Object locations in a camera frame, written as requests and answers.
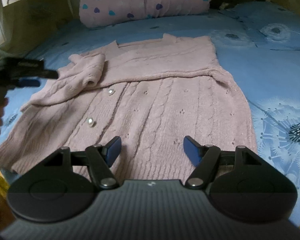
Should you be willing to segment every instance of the pillow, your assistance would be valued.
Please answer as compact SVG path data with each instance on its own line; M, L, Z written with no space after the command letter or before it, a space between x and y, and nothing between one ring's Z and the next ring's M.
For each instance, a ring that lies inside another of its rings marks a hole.
M258 47L300 50L300 16L270 2L249 2L230 9Z
M80 0L81 22L89 28L129 20L202 14L210 0Z

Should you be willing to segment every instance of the pearl button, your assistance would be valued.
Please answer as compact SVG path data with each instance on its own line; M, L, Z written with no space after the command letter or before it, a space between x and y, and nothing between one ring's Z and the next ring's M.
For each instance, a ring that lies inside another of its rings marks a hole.
M108 93L109 93L109 95L112 95L112 94L114 93L114 89L113 89L113 88L110 88L110 89L108 90Z
M89 118L87 118L87 123L90 127L93 127L96 122L92 118L89 117Z

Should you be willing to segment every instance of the bed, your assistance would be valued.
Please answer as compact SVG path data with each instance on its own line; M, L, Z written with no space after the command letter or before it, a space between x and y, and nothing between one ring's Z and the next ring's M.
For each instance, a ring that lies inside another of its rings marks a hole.
M67 65L80 54L116 40L118 44L162 38L210 36L220 65L229 71L245 94L252 113L258 154L286 175L297 187L298 201L290 220L300 225L300 49L258 46L243 23L233 15L210 10L204 15L152 18L88 29L75 19L30 52L46 67ZM8 92L0 143L20 117L20 107L39 88ZM1 169L9 183L19 175Z

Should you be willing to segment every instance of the pink cardigan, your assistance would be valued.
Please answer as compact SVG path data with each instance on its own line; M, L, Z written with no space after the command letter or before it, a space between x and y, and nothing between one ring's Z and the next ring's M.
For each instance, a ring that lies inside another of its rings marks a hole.
M69 59L60 78L23 106L0 145L1 167L23 174L61 146L84 150L118 135L119 181L184 181L194 169L183 152L186 135L223 150L257 150L247 100L209 37L114 41ZM85 167L74 171L88 177Z

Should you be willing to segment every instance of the pink pillow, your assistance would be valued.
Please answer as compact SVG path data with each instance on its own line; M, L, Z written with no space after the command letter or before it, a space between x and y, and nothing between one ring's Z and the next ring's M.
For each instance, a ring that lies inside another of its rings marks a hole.
M210 0L80 0L80 20L87 27L163 16L201 14Z

